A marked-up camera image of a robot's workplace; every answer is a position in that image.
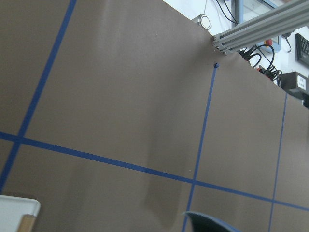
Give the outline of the blue microfibre towel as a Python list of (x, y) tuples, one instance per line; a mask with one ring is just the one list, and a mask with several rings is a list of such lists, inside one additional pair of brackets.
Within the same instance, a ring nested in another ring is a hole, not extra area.
[(194, 211), (183, 214), (189, 218), (193, 232), (239, 232), (237, 228), (210, 215)]

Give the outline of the red emergency stop button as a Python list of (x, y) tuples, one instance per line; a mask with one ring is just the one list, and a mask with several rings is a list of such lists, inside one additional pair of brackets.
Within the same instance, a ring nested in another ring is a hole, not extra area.
[(265, 44), (266, 46), (272, 46), (272, 45), (273, 45), (273, 41), (272, 41), (271, 39), (268, 39), (268, 40), (265, 40), (265, 41), (264, 41), (264, 44)]

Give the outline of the black keyboard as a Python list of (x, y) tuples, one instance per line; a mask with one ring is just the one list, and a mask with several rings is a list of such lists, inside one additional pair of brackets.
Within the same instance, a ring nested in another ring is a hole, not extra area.
[(296, 58), (299, 62), (309, 65), (309, 41), (301, 34), (295, 35)]

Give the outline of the white towel rack base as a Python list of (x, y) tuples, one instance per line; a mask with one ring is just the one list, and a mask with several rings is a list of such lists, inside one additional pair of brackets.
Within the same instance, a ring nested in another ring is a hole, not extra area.
[(0, 231), (16, 232), (23, 215), (38, 216), (41, 204), (38, 200), (14, 196), (0, 196)]

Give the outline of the inner wooden rack bar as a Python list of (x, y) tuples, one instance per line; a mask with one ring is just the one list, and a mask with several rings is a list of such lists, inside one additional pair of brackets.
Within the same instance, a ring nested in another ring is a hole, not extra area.
[(23, 215), (17, 228), (17, 232), (32, 232), (36, 218), (36, 216), (30, 214)]

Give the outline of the black equipment box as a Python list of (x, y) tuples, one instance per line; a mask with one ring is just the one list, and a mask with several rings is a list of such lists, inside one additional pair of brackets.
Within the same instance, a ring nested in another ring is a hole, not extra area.
[(291, 96), (302, 100), (309, 107), (309, 78), (298, 73), (289, 72), (280, 76), (280, 87)]

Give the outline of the grey aluminium frame post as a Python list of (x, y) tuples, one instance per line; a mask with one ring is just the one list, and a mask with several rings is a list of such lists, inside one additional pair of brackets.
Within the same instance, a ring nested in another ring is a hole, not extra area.
[(213, 37), (213, 46), (231, 54), (309, 24), (309, 2), (293, 0)]

